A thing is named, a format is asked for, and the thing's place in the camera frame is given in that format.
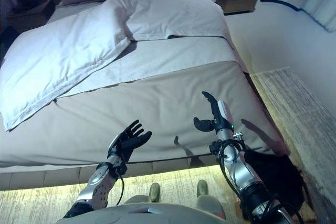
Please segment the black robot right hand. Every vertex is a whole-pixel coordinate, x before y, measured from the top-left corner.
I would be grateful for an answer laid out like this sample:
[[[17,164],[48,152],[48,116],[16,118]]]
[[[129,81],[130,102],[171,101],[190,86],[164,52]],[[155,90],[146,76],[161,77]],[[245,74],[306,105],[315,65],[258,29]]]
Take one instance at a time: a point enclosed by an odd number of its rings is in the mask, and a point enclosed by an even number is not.
[[[193,118],[194,126],[202,132],[210,132],[215,130],[231,130],[234,133],[234,126],[229,121],[232,118],[229,109],[226,108],[226,103],[222,100],[217,101],[210,93],[202,91],[202,95],[208,100],[211,105],[213,120],[200,120],[197,117]]]

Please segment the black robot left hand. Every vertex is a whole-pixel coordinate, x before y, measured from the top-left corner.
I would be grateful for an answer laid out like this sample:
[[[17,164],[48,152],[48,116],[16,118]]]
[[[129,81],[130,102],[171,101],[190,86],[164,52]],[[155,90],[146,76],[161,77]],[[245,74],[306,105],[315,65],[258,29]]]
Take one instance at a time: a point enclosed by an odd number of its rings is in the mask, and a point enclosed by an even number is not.
[[[118,155],[124,162],[128,162],[133,151],[144,145],[152,136],[151,131],[144,132],[139,120],[135,120],[110,143],[107,158]]]

